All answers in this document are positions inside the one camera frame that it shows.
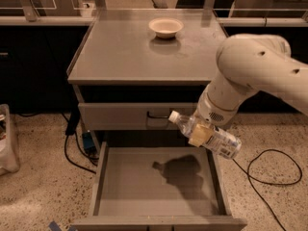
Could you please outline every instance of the bowl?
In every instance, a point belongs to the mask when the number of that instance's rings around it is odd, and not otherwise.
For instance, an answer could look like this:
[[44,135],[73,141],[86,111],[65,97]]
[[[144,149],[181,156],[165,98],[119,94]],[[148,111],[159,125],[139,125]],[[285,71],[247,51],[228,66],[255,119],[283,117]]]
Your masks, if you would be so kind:
[[176,33],[183,29],[182,21],[173,18],[156,18],[149,22],[149,28],[161,39],[174,38]]

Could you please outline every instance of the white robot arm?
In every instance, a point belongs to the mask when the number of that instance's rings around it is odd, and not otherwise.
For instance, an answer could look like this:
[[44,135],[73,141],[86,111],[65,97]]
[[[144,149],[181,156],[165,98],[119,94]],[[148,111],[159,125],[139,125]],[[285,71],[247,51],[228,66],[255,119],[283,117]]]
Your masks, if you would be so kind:
[[197,115],[223,126],[259,90],[308,115],[308,67],[291,58],[289,43],[272,35],[228,38],[217,52],[218,73],[201,94]]

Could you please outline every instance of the black cable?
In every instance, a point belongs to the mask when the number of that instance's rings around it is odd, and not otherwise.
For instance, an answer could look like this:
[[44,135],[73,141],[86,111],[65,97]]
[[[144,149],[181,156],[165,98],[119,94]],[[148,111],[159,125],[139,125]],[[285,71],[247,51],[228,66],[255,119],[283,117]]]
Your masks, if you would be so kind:
[[[289,159],[291,159],[295,165],[297,166],[297,169],[299,171],[299,177],[297,180],[295,180],[294,182],[289,182],[289,183],[276,183],[276,182],[266,182],[266,181],[261,181],[253,176],[250,175],[250,168],[252,166],[252,164],[258,160],[263,154],[267,153],[267,152],[277,152],[277,153],[281,153],[285,156],[287,156]],[[259,197],[262,199],[262,201],[268,206],[269,210],[271,211],[273,217],[275,218],[275,220],[277,221],[277,223],[279,224],[279,226],[286,231],[285,227],[282,225],[282,223],[280,222],[280,220],[278,219],[277,215],[275,214],[275,212],[272,210],[272,208],[270,207],[270,205],[268,204],[268,202],[261,196],[261,194],[257,191],[257,189],[255,188],[255,186],[253,185],[251,179],[260,182],[262,184],[266,184],[266,185],[271,185],[271,186],[277,186],[277,187],[281,187],[281,186],[291,186],[291,185],[295,185],[298,182],[301,181],[302,179],[302,169],[300,168],[300,166],[298,165],[298,163],[291,157],[289,156],[287,153],[280,151],[280,150],[276,150],[276,149],[269,149],[269,150],[265,150],[263,152],[261,152],[257,157],[255,157],[252,161],[250,161],[250,163],[248,164],[247,167],[247,171],[245,171],[240,165],[239,163],[233,159],[233,162],[247,175],[248,181],[252,187],[252,189],[259,195]]]
[[78,167],[78,168],[81,168],[81,169],[83,169],[83,170],[86,170],[86,171],[88,171],[88,172],[91,172],[91,173],[95,174],[96,172],[95,172],[94,170],[91,170],[91,169],[89,169],[89,168],[86,168],[86,167],[82,167],[82,166],[80,166],[80,165],[77,165],[76,163],[74,163],[73,161],[70,160],[70,158],[69,158],[68,155],[67,155],[67,141],[68,141],[68,138],[69,138],[69,136],[66,136],[66,138],[65,138],[65,143],[64,143],[64,154],[65,154],[65,157],[67,158],[67,160],[68,160],[71,164],[73,164],[74,166],[76,166],[76,167]]
[[[66,122],[68,123],[68,122],[69,122],[69,119],[65,116],[65,114],[61,113],[61,115],[64,117],[64,119],[65,119]],[[97,166],[97,164],[96,164],[94,161],[95,161],[95,160],[98,160],[98,158],[91,157],[90,155],[87,155],[86,153],[84,153],[83,150],[82,150],[82,148],[81,148],[81,146],[80,146],[80,144],[79,144],[78,135],[77,135],[77,132],[76,132],[76,131],[75,131],[74,135],[75,135],[77,147],[78,147],[79,151],[81,152],[81,154],[82,154],[83,156],[85,156],[86,158],[88,158],[89,161],[90,161],[94,166]],[[91,173],[96,173],[95,171],[93,171],[93,170],[91,170],[91,169],[89,169],[89,168],[86,168],[86,167],[82,167],[82,166],[80,166],[80,165],[77,165],[76,163],[72,162],[72,161],[69,159],[69,157],[68,157],[68,155],[67,155],[67,140],[68,140],[68,137],[69,137],[69,135],[66,135],[66,139],[65,139],[65,143],[64,143],[64,154],[65,154],[65,157],[67,158],[67,160],[68,160],[70,163],[72,163],[74,166],[77,166],[77,167],[79,167],[79,168],[81,168],[81,169],[84,169],[84,170],[86,170],[86,171],[89,171],[89,172],[91,172]]]
[[66,122],[69,122],[69,119],[66,117],[66,115],[64,113],[61,113],[61,115],[64,117],[64,119],[66,120]]

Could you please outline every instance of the speckled floor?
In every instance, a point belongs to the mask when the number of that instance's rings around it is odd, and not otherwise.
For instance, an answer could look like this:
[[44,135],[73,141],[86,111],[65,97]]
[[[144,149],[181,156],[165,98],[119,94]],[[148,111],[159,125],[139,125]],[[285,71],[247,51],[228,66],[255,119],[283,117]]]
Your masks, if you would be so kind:
[[[19,139],[21,168],[0,176],[0,230],[49,230],[56,221],[63,230],[88,214],[93,174],[71,165],[64,157],[66,121],[61,115],[13,115]],[[308,230],[308,117],[304,115],[239,114],[230,132],[243,142],[237,161],[244,168],[260,152],[280,149],[302,167],[300,183],[290,187],[254,185],[289,231]],[[95,167],[69,139],[68,154],[86,167]],[[232,162],[219,158],[222,181],[234,218],[246,218],[244,231],[281,230],[266,205]],[[263,180],[297,178],[295,165],[280,154],[266,154],[251,168]]]

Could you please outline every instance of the plastic bottle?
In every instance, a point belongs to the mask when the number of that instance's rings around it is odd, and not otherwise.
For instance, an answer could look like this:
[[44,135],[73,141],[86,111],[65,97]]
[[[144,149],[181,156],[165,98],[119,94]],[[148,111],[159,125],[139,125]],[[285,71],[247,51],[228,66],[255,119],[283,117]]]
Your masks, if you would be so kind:
[[239,153],[242,142],[230,133],[194,115],[180,115],[173,111],[169,120],[175,123],[189,144],[203,147],[226,158],[233,159]]

